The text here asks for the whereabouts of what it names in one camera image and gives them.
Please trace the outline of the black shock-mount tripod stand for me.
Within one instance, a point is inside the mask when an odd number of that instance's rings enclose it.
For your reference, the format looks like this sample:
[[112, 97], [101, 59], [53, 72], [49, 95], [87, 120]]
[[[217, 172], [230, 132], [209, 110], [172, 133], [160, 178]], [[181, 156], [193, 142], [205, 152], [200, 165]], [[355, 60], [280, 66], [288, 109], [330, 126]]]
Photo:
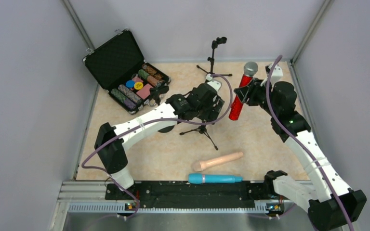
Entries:
[[209, 135], [208, 131], [207, 131], [207, 128], [206, 128], [206, 125], [201, 125], [195, 129], [191, 129], [191, 130], [188, 130], [188, 131], [184, 131], [184, 132], [180, 132], [179, 135], [180, 136], [183, 136], [185, 134], [188, 134], [188, 133], [191, 133], [191, 132], [197, 132], [199, 134], [202, 134], [204, 136], [206, 136], [210, 142], [212, 143], [212, 145], [214, 146], [214, 149], [215, 150], [219, 150], [219, 148], [217, 147], [217, 145], [215, 144], [215, 142], [212, 140], [211, 136]]

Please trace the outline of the red glitter microphone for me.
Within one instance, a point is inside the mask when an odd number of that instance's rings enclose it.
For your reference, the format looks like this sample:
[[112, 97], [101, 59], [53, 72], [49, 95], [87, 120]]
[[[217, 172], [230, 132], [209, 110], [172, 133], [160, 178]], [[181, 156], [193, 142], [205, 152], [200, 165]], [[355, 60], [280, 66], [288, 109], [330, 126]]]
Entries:
[[253, 80], [254, 75], [258, 71], [258, 64], [256, 62], [247, 62], [243, 68], [243, 76], [239, 87], [234, 89], [236, 95], [229, 114], [229, 119], [236, 121], [239, 118], [244, 102], [246, 101], [249, 90], [249, 83]]

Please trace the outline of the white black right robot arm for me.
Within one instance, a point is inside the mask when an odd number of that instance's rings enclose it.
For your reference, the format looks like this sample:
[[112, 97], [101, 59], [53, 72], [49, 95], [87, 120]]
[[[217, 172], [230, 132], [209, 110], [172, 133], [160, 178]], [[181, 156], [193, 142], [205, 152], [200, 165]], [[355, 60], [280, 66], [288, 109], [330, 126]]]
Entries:
[[270, 191], [306, 211], [319, 231], [355, 230], [354, 222], [367, 198], [362, 190], [353, 190], [340, 177], [320, 149], [306, 119], [296, 111], [294, 86], [285, 81], [267, 85], [253, 78], [243, 80], [234, 93], [241, 103], [259, 106], [271, 116], [273, 130], [294, 152], [313, 185], [304, 186], [283, 171], [269, 171], [265, 181]]

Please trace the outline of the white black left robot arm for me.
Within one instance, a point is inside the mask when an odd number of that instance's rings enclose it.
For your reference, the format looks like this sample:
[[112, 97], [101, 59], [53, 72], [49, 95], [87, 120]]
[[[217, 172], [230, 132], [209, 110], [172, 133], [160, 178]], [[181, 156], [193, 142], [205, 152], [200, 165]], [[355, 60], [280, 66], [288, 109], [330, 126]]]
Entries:
[[98, 132], [95, 149], [107, 174], [121, 190], [133, 186], [126, 151], [142, 139], [156, 133], [166, 133], [174, 126], [194, 118], [203, 124], [215, 121], [224, 101], [218, 95], [221, 82], [211, 80], [193, 88], [187, 94], [174, 94], [157, 108], [125, 123], [103, 124]]

